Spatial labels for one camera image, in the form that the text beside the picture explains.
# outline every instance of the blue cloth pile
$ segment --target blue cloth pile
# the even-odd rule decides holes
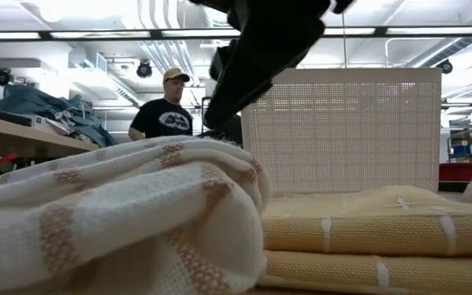
[[[102,148],[117,144],[102,127],[102,121],[94,114],[94,109],[80,95],[67,100],[30,86],[6,86],[5,97],[0,99],[0,111],[55,120],[71,131],[71,137],[96,143]]]

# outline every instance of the white towel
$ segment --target white towel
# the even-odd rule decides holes
[[[269,197],[251,154],[187,136],[0,176],[0,293],[242,293]]]

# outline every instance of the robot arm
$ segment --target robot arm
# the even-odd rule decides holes
[[[244,107],[271,87],[271,80],[303,60],[325,31],[320,20],[331,0],[190,0],[227,14],[241,31],[240,39],[217,48],[211,78],[218,83],[205,113],[210,129],[222,128]],[[333,12],[343,13],[354,0],[336,0]]]

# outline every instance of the pegboard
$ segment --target pegboard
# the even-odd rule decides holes
[[[242,112],[276,192],[438,190],[440,69],[287,70]]]

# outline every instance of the striped towel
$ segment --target striped towel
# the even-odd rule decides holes
[[[0,294],[239,294],[270,196],[252,155],[143,140],[0,177]]]
[[[472,205],[412,187],[282,195],[264,213],[260,285],[472,294]]]

